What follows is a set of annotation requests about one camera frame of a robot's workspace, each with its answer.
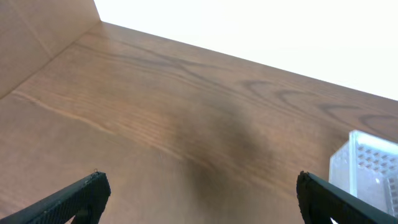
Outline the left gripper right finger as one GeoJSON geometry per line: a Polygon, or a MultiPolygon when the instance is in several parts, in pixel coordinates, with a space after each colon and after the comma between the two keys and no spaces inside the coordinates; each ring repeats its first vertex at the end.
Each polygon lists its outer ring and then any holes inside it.
{"type": "Polygon", "coordinates": [[[397,218],[339,189],[316,175],[301,171],[297,199],[305,224],[397,223],[397,218]]]}

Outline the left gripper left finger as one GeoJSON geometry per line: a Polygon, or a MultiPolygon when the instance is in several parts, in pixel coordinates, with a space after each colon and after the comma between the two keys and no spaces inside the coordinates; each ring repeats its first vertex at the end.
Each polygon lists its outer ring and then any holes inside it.
{"type": "Polygon", "coordinates": [[[93,223],[106,208],[110,185],[104,172],[94,172],[38,202],[1,219],[1,223],[93,223]]]}

